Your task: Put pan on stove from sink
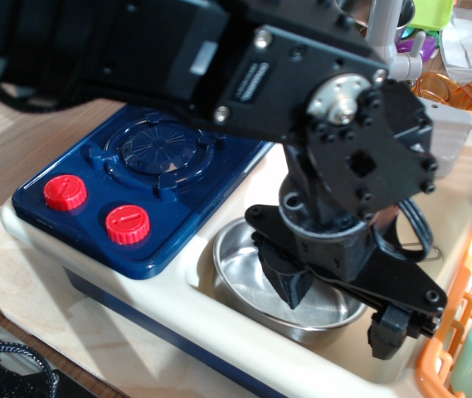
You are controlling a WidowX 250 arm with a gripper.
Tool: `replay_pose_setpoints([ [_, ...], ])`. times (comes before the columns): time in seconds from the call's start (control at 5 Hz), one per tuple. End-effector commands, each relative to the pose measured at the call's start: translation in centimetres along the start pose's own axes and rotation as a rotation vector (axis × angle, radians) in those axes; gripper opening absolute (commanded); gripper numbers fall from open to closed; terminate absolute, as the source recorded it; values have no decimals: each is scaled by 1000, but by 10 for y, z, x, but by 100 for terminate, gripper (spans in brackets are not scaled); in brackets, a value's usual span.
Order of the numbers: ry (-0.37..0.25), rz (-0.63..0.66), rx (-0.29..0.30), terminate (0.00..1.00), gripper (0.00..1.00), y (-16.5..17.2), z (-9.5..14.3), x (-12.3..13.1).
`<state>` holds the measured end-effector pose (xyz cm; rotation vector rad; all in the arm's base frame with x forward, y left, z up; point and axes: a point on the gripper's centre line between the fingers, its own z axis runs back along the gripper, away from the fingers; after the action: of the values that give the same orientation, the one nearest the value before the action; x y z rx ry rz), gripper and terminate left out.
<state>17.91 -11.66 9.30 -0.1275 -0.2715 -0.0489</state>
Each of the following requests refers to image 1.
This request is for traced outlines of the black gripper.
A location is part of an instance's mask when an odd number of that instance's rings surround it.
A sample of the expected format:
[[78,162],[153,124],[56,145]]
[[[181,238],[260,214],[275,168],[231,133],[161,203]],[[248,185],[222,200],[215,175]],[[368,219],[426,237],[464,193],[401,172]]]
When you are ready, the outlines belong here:
[[390,360],[407,336],[437,331],[447,297],[419,266],[433,235],[412,199],[321,222],[290,194],[278,206],[250,207],[245,220],[265,277],[291,309],[319,280],[375,310],[367,334],[374,358]]

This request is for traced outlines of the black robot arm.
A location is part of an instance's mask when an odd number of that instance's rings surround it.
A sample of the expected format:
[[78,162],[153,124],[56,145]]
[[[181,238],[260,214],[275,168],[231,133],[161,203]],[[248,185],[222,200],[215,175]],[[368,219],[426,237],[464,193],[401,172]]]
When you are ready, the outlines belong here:
[[0,102],[95,98],[281,143],[280,203],[245,215],[279,296],[320,279],[372,307],[379,359],[435,334],[447,298],[413,201],[435,188],[432,122],[330,1],[0,1]]

